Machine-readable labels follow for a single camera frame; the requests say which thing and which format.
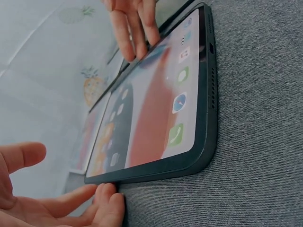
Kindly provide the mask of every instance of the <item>tablet screen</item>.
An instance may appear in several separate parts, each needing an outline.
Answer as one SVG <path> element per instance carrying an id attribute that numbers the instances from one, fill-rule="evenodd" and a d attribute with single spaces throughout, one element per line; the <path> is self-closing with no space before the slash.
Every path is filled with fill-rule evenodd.
<path id="1" fill-rule="evenodd" d="M 197 9 L 112 92 L 87 177 L 189 151 L 195 140 L 198 71 Z"/>
<path id="2" fill-rule="evenodd" d="M 77 144 L 71 157 L 70 172 L 85 173 L 109 97 L 110 93 L 106 94 L 87 115 L 83 130 L 77 139 Z"/>

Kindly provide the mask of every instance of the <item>tablet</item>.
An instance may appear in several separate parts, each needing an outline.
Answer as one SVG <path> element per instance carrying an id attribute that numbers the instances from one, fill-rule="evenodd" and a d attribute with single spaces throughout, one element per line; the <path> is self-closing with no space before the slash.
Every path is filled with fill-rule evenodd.
<path id="1" fill-rule="evenodd" d="M 218 108 L 212 17 L 203 3 L 190 7 L 111 88 L 86 183 L 184 176 L 211 161 Z"/>

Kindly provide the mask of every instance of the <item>pineapple pattern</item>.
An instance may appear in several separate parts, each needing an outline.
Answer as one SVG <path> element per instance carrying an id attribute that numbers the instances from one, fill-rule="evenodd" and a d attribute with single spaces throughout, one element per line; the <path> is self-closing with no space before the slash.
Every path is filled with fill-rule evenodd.
<path id="1" fill-rule="evenodd" d="M 66 8 L 59 12 L 59 19 L 67 24 L 76 24 L 81 22 L 85 16 L 92 17 L 95 10 L 90 6 L 84 6 L 83 8 Z"/>
<path id="2" fill-rule="evenodd" d="M 86 78 L 84 82 L 85 101 L 89 107 L 92 107 L 104 91 L 104 81 L 98 77 L 98 70 L 94 69 L 93 66 L 83 69 L 81 74 Z"/>

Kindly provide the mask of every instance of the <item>hand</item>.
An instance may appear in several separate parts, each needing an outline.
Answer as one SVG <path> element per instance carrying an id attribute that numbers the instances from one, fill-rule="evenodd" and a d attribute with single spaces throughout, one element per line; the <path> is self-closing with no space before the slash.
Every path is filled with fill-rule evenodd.
<path id="1" fill-rule="evenodd" d="M 156 0 L 101 0 L 110 12 L 110 20 L 119 45 L 127 61 L 147 53 L 145 35 L 155 45 L 160 34 L 155 20 Z"/>
<path id="2" fill-rule="evenodd" d="M 31 199 L 12 194 L 9 174 L 41 162 L 46 148 L 40 143 L 0 146 L 0 226 L 3 227 L 119 227 L 124 198 L 112 184 L 86 185 L 55 199 Z M 68 217 L 95 194 L 80 217 Z"/>

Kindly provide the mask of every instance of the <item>gray carpet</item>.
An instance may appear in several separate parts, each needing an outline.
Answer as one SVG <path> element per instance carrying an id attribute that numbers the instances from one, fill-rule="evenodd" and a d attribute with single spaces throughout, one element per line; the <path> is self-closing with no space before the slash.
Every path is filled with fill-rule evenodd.
<path id="1" fill-rule="evenodd" d="M 130 227 L 303 226 L 303 1 L 214 0 L 216 154 L 203 172 L 122 185 Z"/>

